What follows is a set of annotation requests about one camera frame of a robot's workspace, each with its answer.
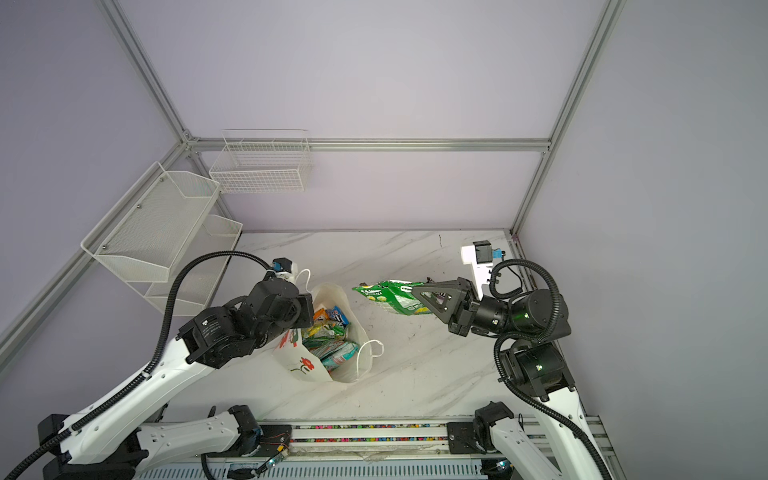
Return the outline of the green snack packet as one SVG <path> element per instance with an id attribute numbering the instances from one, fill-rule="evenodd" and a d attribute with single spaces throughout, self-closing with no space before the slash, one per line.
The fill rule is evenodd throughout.
<path id="1" fill-rule="evenodd" d="M 333 341 L 344 340 L 346 328 L 336 323 L 319 323 L 302 331 L 302 343 L 307 349 L 315 349 Z"/>

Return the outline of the blue snack packet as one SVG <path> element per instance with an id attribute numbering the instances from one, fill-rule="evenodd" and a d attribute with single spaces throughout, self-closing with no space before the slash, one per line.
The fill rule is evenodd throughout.
<path id="1" fill-rule="evenodd" d="M 330 320 L 342 328 L 346 328 L 349 325 L 349 320 L 338 306 L 329 309 L 327 314 Z"/>

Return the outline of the white floral paper bag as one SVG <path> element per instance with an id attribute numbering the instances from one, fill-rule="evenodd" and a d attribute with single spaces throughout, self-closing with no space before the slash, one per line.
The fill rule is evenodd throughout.
<path id="1" fill-rule="evenodd" d="M 340 286 L 319 284 L 311 296 L 312 324 L 285 333 L 273 350 L 274 358 L 296 380 L 357 382 L 384 354 L 384 344 L 368 336 Z"/>

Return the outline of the teal snack packet top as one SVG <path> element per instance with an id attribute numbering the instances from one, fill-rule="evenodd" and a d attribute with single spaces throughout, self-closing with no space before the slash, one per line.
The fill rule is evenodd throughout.
<path id="1" fill-rule="evenodd" d="M 342 341 L 332 352 L 321 359 L 324 368 L 331 372 L 351 360 L 358 353 L 360 346 L 351 341 Z"/>

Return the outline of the orange snack packet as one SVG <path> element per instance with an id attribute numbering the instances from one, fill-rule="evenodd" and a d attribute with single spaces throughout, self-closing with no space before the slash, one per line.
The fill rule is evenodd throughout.
<path id="1" fill-rule="evenodd" d="M 314 313 L 313 324 L 326 324 L 330 320 L 327 311 L 324 308 L 320 308 Z"/>

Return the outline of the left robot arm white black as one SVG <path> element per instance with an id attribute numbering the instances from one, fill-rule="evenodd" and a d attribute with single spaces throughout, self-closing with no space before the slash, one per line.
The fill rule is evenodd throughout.
<path id="1" fill-rule="evenodd" d="M 58 427 L 68 438 L 51 448 L 46 479 L 133 479 L 198 454 L 247 457 L 258 453 L 263 433 L 246 405 L 202 420 L 153 423 L 150 418 L 177 394 L 230 361 L 251 355 L 286 331 L 305 328 L 314 316 L 309 293 L 281 278 L 258 282 L 249 295 L 200 312 L 165 344 L 160 358 L 137 374 L 135 388 L 103 413 L 91 405 L 70 416 L 53 415 L 38 428 L 42 442 Z"/>

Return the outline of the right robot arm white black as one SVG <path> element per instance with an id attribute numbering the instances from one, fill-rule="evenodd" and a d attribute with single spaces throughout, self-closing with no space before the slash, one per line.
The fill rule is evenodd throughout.
<path id="1" fill-rule="evenodd" d="M 494 340 L 499 382 L 533 409 L 553 453 L 548 458 L 527 436 L 503 402 L 476 411 L 474 439 L 482 451 L 503 454 L 525 479 L 609 479 L 612 473 L 595 444 L 569 367 L 557 348 L 567 336 L 567 308 L 553 279 L 543 289 L 517 290 L 508 298 L 479 297 L 458 278 L 417 286 L 413 296 L 456 335 Z"/>

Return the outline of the yellow-green snack packet back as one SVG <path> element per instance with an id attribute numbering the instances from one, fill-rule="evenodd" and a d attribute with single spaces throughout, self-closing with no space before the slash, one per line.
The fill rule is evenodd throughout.
<path id="1" fill-rule="evenodd" d="M 413 288 L 423 282 L 404 280 L 384 280 L 375 284 L 360 284 L 353 288 L 369 301 L 374 302 L 390 313 L 402 316 L 428 315 L 430 310 L 414 295 Z"/>

